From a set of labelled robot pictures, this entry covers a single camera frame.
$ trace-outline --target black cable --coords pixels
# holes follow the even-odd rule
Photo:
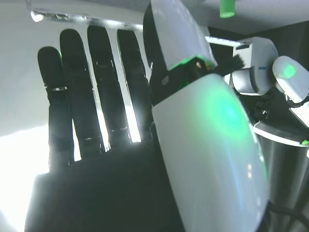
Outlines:
[[[296,210],[278,206],[272,202],[268,202],[268,208],[270,211],[280,214],[287,215],[296,220],[299,220],[308,230],[309,230],[309,220],[302,213],[297,212]]]

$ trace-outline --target green cylinder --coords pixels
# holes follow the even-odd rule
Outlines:
[[[230,18],[235,15],[235,0],[220,0],[220,18]]]

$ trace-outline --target white wall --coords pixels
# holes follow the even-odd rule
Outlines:
[[[142,23],[143,15],[101,5],[61,5],[70,13]],[[50,21],[35,23],[25,3],[0,3],[0,211],[18,231],[23,231],[32,183],[48,171],[48,106],[37,53],[44,46],[60,50],[62,30],[72,28],[84,42],[96,90],[87,45],[87,25]],[[108,30],[126,109],[130,106],[116,47],[116,30]],[[137,34],[144,63],[142,34]]]

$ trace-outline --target black robotic finger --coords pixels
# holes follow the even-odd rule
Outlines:
[[[81,157],[104,152],[88,62],[79,33],[66,29],[60,35],[64,77],[68,85],[70,110]]]
[[[140,47],[133,31],[118,30],[117,39],[140,136],[142,141],[148,140],[150,126],[154,120],[149,83]]]
[[[51,171],[74,162],[72,118],[61,56],[53,47],[38,52],[38,63],[49,100],[49,168]]]
[[[107,31],[103,27],[89,26],[87,36],[111,148],[128,145],[125,104]]]

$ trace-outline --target ceiling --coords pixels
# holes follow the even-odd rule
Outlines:
[[[81,0],[144,11],[150,0]],[[308,0],[236,0],[233,18],[219,17],[219,0],[183,0],[201,25],[250,34],[309,20]]]

